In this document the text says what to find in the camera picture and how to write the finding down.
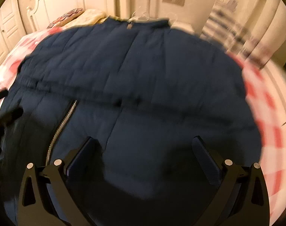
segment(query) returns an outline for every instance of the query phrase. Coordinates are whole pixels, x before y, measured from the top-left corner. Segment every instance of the navy blue jacket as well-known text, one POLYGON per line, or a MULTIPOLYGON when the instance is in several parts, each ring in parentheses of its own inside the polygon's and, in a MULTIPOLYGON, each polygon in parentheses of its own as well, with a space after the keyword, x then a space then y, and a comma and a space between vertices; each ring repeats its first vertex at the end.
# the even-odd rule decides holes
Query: navy blue jacket
POLYGON ((14 223, 26 165, 45 164, 75 100, 51 162, 88 136, 99 141, 72 189, 98 226, 192 225, 216 192, 192 153, 197 135, 236 164, 259 161, 239 66, 168 21, 127 25, 107 19, 51 35, 21 63, 0 111, 24 109, 0 154, 0 196, 14 223))

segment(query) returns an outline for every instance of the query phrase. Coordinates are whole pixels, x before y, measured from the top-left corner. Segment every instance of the bed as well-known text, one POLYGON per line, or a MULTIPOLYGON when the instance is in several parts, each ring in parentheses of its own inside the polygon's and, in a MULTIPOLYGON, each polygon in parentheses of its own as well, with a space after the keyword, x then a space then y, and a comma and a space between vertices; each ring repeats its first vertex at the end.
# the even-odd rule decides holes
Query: bed
MULTIPOLYGON (((17 67, 36 45, 50 34, 67 29, 68 26, 47 26, 67 11, 75 8, 94 9, 99 19, 88 23, 92 25, 107 16, 129 19, 130 0, 35 0, 35 7, 28 8, 28 18, 33 30, 15 46, 0 66, 0 90, 9 88, 15 79, 17 67)), ((286 207, 286 142, 279 128, 277 110, 273 98, 267 91, 264 78, 252 63, 234 54, 230 56, 242 67, 246 85, 246 100, 262 136, 261 166, 267 183, 270 199, 270 215, 274 222, 286 207)))

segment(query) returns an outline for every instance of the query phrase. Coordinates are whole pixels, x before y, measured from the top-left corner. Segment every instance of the jacket zipper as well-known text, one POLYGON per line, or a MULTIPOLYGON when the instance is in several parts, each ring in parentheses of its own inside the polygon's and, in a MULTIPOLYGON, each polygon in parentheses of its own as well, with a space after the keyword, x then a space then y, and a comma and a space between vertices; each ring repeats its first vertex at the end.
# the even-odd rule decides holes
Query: jacket zipper
POLYGON ((61 134, 61 132, 63 130, 63 128, 65 127, 65 125, 69 121, 71 115, 73 114, 73 112, 74 112, 74 110, 76 108, 76 105, 77 105, 77 100, 75 100, 74 103, 72 104, 72 106, 70 107, 68 113, 66 114, 66 116, 62 120, 61 124, 57 128, 57 130, 56 130, 56 132, 55 132, 55 134, 54 134, 54 136, 53 136, 53 138, 51 140, 51 143, 49 145, 49 149, 48 149, 48 152, 47 152, 46 162, 45 162, 46 166, 49 165, 51 154, 52 154, 52 151, 53 151, 53 148, 54 148, 54 144, 56 143, 59 135, 61 134))

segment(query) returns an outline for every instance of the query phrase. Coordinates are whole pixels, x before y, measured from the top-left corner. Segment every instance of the bedsheet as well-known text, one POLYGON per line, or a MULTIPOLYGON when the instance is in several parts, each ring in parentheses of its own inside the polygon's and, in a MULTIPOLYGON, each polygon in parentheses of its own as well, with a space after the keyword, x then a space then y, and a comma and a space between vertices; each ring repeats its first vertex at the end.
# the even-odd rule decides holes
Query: bedsheet
MULTIPOLYGON (((25 56, 35 49, 40 41, 48 35, 62 30, 61 27, 55 27, 24 36, 0 66, 0 90, 10 88, 16 77, 19 64, 25 56)), ((282 188, 285 171, 282 169, 281 151, 284 144, 277 120, 276 107, 259 70, 251 63, 242 61, 233 54, 229 55, 243 69, 242 76, 246 86, 246 101, 252 110, 262 137, 261 166, 269 193, 270 216, 277 218, 281 211, 285 209, 282 202, 286 195, 284 195, 282 188)))

